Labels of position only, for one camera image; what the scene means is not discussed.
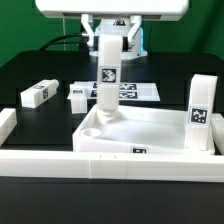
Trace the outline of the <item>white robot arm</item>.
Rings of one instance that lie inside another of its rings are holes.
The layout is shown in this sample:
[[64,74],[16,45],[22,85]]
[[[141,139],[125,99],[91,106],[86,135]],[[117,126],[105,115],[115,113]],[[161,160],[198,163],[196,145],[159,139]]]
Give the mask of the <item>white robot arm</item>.
[[178,21],[189,0],[35,0],[48,18],[81,19],[92,57],[98,56],[98,39],[116,35],[123,39],[123,60],[145,57],[143,20]]

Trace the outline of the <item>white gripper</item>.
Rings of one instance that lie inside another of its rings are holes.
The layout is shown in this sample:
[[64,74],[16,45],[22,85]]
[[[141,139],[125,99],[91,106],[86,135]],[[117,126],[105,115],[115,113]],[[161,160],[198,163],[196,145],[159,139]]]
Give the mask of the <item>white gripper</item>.
[[80,18],[91,51],[98,50],[99,37],[92,29],[93,16],[125,18],[124,51],[141,51],[142,19],[178,21],[186,13],[189,0],[35,0],[39,11],[49,18]]

